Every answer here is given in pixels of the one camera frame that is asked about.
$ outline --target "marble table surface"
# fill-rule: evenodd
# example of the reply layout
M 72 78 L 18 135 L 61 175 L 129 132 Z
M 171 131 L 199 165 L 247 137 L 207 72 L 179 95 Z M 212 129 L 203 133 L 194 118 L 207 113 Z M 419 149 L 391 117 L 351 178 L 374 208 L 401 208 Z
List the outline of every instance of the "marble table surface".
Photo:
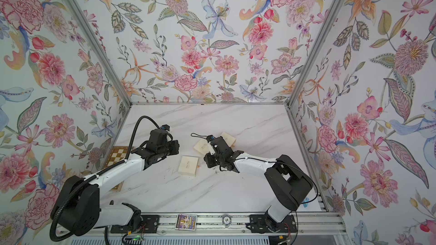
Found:
M 128 146 L 136 121 L 142 115 L 158 125 L 168 124 L 179 154 L 124 181 L 120 192 L 110 192 L 102 204 L 114 200 L 128 202 L 142 212 L 263 212 L 275 195 L 266 179 L 248 173 L 220 172 L 208 168 L 203 155 L 193 149 L 199 138 L 191 133 L 219 136 L 223 131 L 236 138 L 233 150 L 278 158 L 290 156 L 307 173 L 303 157 L 288 119 L 280 105 L 135 105 L 124 124 L 116 146 Z M 150 136 L 154 125 L 142 120 L 134 146 Z M 177 170 L 182 155 L 199 157 L 196 176 L 180 175 Z M 312 190 L 308 198 L 315 196 Z M 300 206 L 298 211 L 321 211 L 318 201 Z

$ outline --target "chessboard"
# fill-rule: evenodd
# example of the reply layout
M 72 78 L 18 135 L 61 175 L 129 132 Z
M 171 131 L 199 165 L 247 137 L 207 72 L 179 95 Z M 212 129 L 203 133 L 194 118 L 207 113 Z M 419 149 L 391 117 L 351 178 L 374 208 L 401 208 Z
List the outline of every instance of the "chessboard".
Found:
M 127 154 L 127 149 L 129 147 L 119 147 L 119 146 L 114 146 L 111 150 L 111 152 L 109 153 L 109 156 L 106 160 L 106 163 L 104 165 L 104 168 L 111 166 L 112 164 L 124 159 L 126 157 Z M 118 192 L 121 190 L 123 186 L 123 182 L 119 183 L 118 185 L 116 185 L 114 188 L 112 188 L 110 191 L 115 191 Z

